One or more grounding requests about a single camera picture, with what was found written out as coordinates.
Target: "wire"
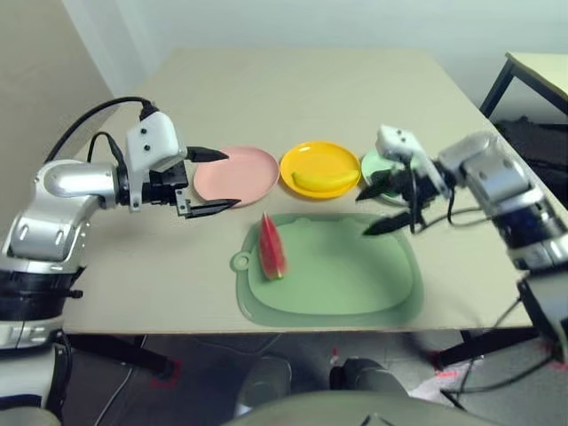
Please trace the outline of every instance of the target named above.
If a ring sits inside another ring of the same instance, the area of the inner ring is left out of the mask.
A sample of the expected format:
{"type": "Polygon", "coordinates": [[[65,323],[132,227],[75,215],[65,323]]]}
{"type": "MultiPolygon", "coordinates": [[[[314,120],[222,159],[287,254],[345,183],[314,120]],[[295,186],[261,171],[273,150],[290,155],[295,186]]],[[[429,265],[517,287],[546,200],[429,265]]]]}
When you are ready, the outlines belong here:
{"type": "Polygon", "coordinates": [[[65,331],[61,329],[59,331],[59,336],[61,337],[61,341],[65,346],[65,358],[66,358],[66,373],[65,373],[65,389],[69,385],[71,381],[71,373],[73,372],[73,352],[71,352],[71,343],[69,342],[69,338],[65,334],[65,331]]]}
{"type": "Polygon", "coordinates": [[[97,138],[99,136],[105,136],[106,140],[108,141],[108,145],[110,147],[110,152],[112,153],[113,157],[116,159],[119,167],[126,169],[126,162],[124,161],[124,155],[122,155],[121,148],[118,146],[114,138],[105,131],[98,131],[94,135],[92,135],[91,142],[89,143],[89,152],[87,153],[87,162],[91,162],[92,154],[95,149],[95,143],[97,142],[97,138]]]}
{"type": "MultiPolygon", "coordinates": [[[[537,371],[539,371],[541,368],[545,367],[548,363],[552,362],[553,360],[554,360],[554,356],[548,355],[545,359],[543,359],[542,361],[533,365],[532,367],[526,369],[524,372],[522,372],[518,375],[515,375],[513,377],[510,377],[507,380],[503,380],[502,382],[490,384],[488,386],[481,386],[481,387],[478,387],[478,388],[464,389],[464,390],[461,391],[461,393],[462,394],[481,393],[481,392],[496,391],[498,389],[505,388],[507,386],[510,386],[513,383],[520,382],[521,380],[525,379],[526,377],[528,377],[529,375],[531,375],[533,373],[536,373],[537,371]]],[[[446,391],[448,393],[452,393],[452,394],[457,394],[459,392],[458,390],[446,390],[446,391]]]]}
{"type": "Polygon", "coordinates": [[[405,169],[410,176],[410,202],[408,203],[410,207],[410,233],[415,234],[420,231],[416,231],[416,223],[418,222],[418,189],[416,185],[416,175],[414,170],[410,167],[410,162],[405,162],[405,169]]]}
{"type": "Polygon", "coordinates": [[[451,189],[450,190],[450,199],[447,203],[447,212],[446,212],[446,219],[451,226],[454,226],[456,228],[465,228],[465,227],[468,227],[468,226],[480,225],[480,224],[483,224],[484,222],[487,222],[488,220],[491,220],[490,217],[484,217],[482,219],[472,220],[471,222],[467,222],[465,224],[456,224],[452,220],[452,217],[457,213],[457,211],[452,212],[452,209],[454,208],[454,201],[455,201],[455,191],[453,189],[451,189]]]}
{"type": "Polygon", "coordinates": [[[254,350],[254,351],[241,351],[239,349],[235,349],[231,346],[225,346],[223,344],[218,344],[218,343],[210,343],[210,342],[203,342],[200,339],[194,338],[194,340],[198,343],[201,344],[203,346],[210,346],[211,348],[218,348],[218,349],[223,349],[225,351],[229,351],[229,352],[233,352],[236,353],[237,355],[244,355],[247,357],[254,357],[257,355],[262,354],[265,351],[268,351],[275,343],[278,339],[280,339],[282,337],[282,333],[279,333],[277,335],[274,335],[272,337],[270,337],[266,343],[262,344],[260,346],[260,348],[254,350]]]}
{"type": "Polygon", "coordinates": [[[442,395],[444,395],[452,404],[454,404],[454,406],[456,408],[459,408],[462,411],[465,411],[467,413],[468,410],[465,409],[465,406],[460,404],[460,401],[458,399],[454,398],[454,396],[450,392],[448,392],[446,389],[440,389],[440,393],[442,395]]]}
{"type": "MultiPolygon", "coordinates": [[[[144,343],[146,343],[147,337],[148,337],[148,335],[144,335],[144,338],[142,339],[142,343],[140,344],[140,348],[142,348],[144,346],[144,343]]],[[[99,417],[97,417],[97,420],[95,420],[95,422],[93,423],[93,426],[99,426],[100,425],[100,423],[105,418],[105,415],[108,413],[108,410],[110,409],[111,405],[116,401],[116,399],[118,398],[118,396],[120,395],[120,393],[122,392],[122,390],[124,389],[124,387],[126,386],[128,381],[132,377],[133,373],[134,373],[134,367],[130,367],[129,370],[128,370],[128,373],[124,376],[124,380],[122,380],[121,384],[118,385],[116,390],[113,392],[111,397],[108,399],[104,408],[100,412],[99,417]]]]}
{"type": "MultiPolygon", "coordinates": [[[[487,330],[487,332],[489,331],[493,331],[495,330],[498,326],[501,325],[501,323],[513,312],[513,310],[521,303],[521,298],[518,297],[517,299],[515,299],[515,302],[513,302],[513,304],[507,308],[507,310],[501,314],[501,316],[495,321],[495,323],[493,324],[493,326],[491,328],[489,328],[489,330],[487,330]]],[[[469,364],[468,364],[468,369],[466,370],[465,374],[463,375],[463,380],[461,380],[461,384],[460,384],[460,388],[453,392],[452,390],[449,389],[443,389],[441,391],[445,391],[446,393],[455,393],[455,399],[456,401],[460,400],[460,396],[462,395],[462,393],[467,393],[465,392],[465,385],[466,382],[469,379],[469,374],[471,373],[471,370],[473,368],[473,363],[475,362],[475,358],[471,358],[469,360],[469,364]]]]}
{"type": "Polygon", "coordinates": [[[126,102],[140,102],[143,106],[152,105],[152,102],[150,102],[148,99],[141,98],[139,96],[125,96],[122,98],[111,99],[107,102],[103,102],[102,104],[94,106],[85,114],[81,115],[77,120],[75,120],[73,124],[71,124],[71,126],[69,126],[67,130],[65,130],[65,133],[63,133],[63,135],[61,135],[61,138],[59,138],[59,140],[55,143],[50,153],[47,154],[47,157],[45,158],[45,161],[43,163],[52,161],[57,156],[61,148],[65,145],[69,137],[79,128],[79,126],[81,126],[81,124],[89,120],[93,115],[99,113],[103,109],[107,109],[114,105],[123,104],[126,102]]]}

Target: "watermelon slice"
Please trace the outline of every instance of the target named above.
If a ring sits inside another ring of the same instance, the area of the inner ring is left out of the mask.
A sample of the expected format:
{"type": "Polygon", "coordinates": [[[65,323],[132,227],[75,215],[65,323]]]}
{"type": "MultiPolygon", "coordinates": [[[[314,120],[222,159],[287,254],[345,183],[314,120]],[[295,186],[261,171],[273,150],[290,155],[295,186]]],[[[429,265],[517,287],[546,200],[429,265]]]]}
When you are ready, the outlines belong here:
{"type": "Polygon", "coordinates": [[[258,233],[258,256],[263,267],[264,275],[269,280],[281,279],[284,277],[288,265],[280,236],[276,231],[276,225],[270,217],[264,213],[260,222],[258,233]]]}

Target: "beige tabletop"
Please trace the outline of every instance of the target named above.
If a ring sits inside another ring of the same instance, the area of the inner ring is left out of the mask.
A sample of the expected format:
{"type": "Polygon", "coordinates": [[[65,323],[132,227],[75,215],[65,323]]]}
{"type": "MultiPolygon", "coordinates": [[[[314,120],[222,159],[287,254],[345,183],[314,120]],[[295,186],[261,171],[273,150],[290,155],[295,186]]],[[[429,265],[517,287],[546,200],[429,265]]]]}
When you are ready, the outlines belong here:
{"type": "Polygon", "coordinates": [[[507,58],[568,99],[568,55],[508,51],[507,58]]]}
{"type": "MultiPolygon", "coordinates": [[[[136,93],[171,117],[187,145],[259,146],[278,159],[290,147],[314,139],[334,141],[362,156],[373,149],[382,123],[413,131],[432,156],[471,132],[494,130],[421,51],[183,50],[136,93]]],[[[123,145],[137,118],[138,106],[125,106],[104,129],[123,145]]],[[[79,157],[85,158],[85,151],[79,157]]],[[[100,144],[95,160],[110,159],[100,144]]],[[[187,162],[186,167],[192,176],[195,166],[187,162]]],[[[307,201],[277,185],[256,204],[192,221],[167,206],[145,206],[139,214],[126,208],[100,211],[92,220],[88,268],[76,283],[84,297],[66,303],[66,329],[278,331],[241,314],[229,260],[264,211],[397,211],[375,201],[356,204],[356,195],[352,190],[330,201],[307,201]]],[[[457,199],[458,208],[474,204],[466,191],[457,199]]],[[[559,202],[552,201],[560,211],[559,202]]],[[[445,211],[446,204],[438,201],[426,216],[445,211]]],[[[562,216],[568,219],[563,209],[562,216]]],[[[425,300],[421,313],[402,328],[488,327],[517,296],[520,273],[491,225],[455,230],[443,223],[420,236],[406,235],[422,271],[425,300]]],[[[528,324],[522,308],[505,322],[528,324]]]]}

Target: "table leg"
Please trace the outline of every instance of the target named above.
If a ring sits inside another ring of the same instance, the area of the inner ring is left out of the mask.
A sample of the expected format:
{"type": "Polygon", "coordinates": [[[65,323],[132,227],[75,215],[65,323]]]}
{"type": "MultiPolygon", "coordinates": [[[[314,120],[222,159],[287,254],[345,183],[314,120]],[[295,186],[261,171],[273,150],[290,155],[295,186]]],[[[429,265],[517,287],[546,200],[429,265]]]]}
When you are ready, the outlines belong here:
{"type": "Polygon", "coordinates": [[[518,78],[521,82],[529,86],[531,89],[536,91],[539,95],[541,95],[544,99],[558,108],[564,114],[568,115],[568,100],[550,89],[541,80],[527,73],[521,67],[513,67],[511,74],[518,78]]]}
{"type": "Polygon", "coordinates": [[[112,335],[68,335],[71,346],[101,357],[115,359],[134,367],[152,371],[162,379],[167,379],[174,371],[174,363],[163,355],[128,343],[112,335]]]}
{"type": "Polygon", "coordinates": [[[457,344],[434,355],[434,367],[443,370],[447,366],[468,359],[480,357],[487,353],[500,351],[517,343],[525,342],[539,336],[536,328],[498,328],[464,343],[457,344]]]}
{"type": "Polygon", "coordinates": [[[485,117],[489,118],[489,115],[491,115],[491,113],[501,100],[503,93],[509,87],[511,80],[513,79],[513,67],[513,63],[510,60],[507,60],[503,69],[497,76],[497,80],[495,80],[495,83],[493,83],[493,87],[491,88],[491,90],[489,90],[489,93],[483,101],[483,104],[481,104],[479,111],[481,111],[481,114],[483,114],[485,117]]]}

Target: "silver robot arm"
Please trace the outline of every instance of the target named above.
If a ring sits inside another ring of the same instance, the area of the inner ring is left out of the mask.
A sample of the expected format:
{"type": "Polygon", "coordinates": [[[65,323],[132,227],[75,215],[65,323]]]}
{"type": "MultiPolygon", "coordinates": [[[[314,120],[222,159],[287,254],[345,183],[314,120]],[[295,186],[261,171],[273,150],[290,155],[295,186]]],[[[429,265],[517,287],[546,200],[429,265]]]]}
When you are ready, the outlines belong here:
{"type": "Polygon", "coordinates": [[[371,225],[366,234],[388,233],[403,226],[426,228],[422,209],[439,195],[451,198],[454,188],[468,188],[493,222],[513,265],[527,271],[517,284],[532,323],[556,344],[556,358],[568,360],[568,230],[542,191],[539,179],[520,162],[498,135],[479,132],[439,153],[432,161],[414,135],[382,126],[379,154],[402,162],[406,170],[376,177],[358,200],[385,191],[402,194],[410,206],[396,217],[371,225]],[[417,157],[418,165],[410,169],[417,157]]]}
{"type": "Polygon", "coordinates": [[[171,119],[154,106],[149,109],[128,132],[126,158],[120,153],[118,167],[57,160],[45,163],[35,176],[33,199],[14,219],[0,252],[0,402],[36,395],[42,407],[57,412],[60,406],[62,399],[53,395],[64,394],[61,372],[68,371],[68,362],[53,343],[64,337],[65,301],[83,295],[72,286],[84,269],[83,251],[95,211],[123,205],[138,212],[144,203],[169,204],[178,216],[193,218],[240,201],[190,204],[184,160],[228,157],[183,145],[171,119]]]}

